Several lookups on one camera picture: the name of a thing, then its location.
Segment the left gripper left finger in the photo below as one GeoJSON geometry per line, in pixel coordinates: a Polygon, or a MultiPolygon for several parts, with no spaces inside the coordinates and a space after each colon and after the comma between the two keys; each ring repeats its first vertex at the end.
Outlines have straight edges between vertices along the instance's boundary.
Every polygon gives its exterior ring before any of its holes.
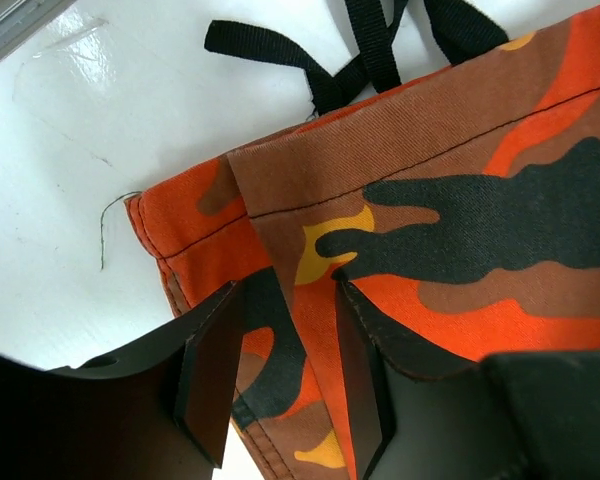
{"type": "Polygon", "coordinates": [[[228,282],[201,304],[79,367],[51,372],[94,386],[120,387],[106,407],[121,402],[135,424],[147,413],[132,409],[155,399],[160,413],[195,448],[205,465],[222,466],[244,332],[243,288],[228,282]]]}

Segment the orange camouflage trousers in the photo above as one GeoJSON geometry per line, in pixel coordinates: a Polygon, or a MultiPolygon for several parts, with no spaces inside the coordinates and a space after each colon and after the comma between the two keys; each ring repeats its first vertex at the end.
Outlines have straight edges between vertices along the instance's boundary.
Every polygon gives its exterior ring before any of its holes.
{"type": "Polygon", "coordinates": [[[518,38],[424,5],[447,66],[403,83],[405,11],[346,5],[338,73],[213,21],[206,50],[304,71],[318,116],[130,195],[175,314],[245,293],[231,420],[267,479],[357,479],[336,288],[419,380],[505,351],[600,348],[600,4],[518,38]]]}

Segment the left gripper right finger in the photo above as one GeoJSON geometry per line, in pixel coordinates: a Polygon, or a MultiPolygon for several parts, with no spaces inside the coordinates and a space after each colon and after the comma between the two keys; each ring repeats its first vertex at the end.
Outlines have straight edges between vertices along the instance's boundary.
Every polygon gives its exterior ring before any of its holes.
{"type": "Polygon", "coordinates": [[[434,381],[473,364],[404,327],[350,282],[338,282],[336,324],[357,479],[368,479],[396,434],[386,370],[434,381]]]}

